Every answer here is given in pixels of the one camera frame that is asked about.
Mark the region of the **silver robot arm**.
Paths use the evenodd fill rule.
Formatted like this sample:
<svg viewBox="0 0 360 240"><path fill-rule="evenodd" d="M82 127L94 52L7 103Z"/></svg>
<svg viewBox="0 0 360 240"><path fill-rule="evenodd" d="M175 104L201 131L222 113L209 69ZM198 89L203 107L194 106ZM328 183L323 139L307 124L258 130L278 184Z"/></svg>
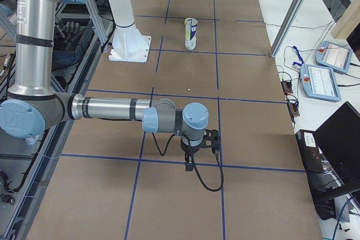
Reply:
<svg viewBox="0 0 360 240"><path fill-rule="evenodd" d="M96 98L51 88L56 4L61 0L17 0L15 83L1 104L1 128L30 138L67 120L81 118L139 121L148 133L179 136L186 170L206 147L208 109L197 102L177 109L169 99Z"/></svg>

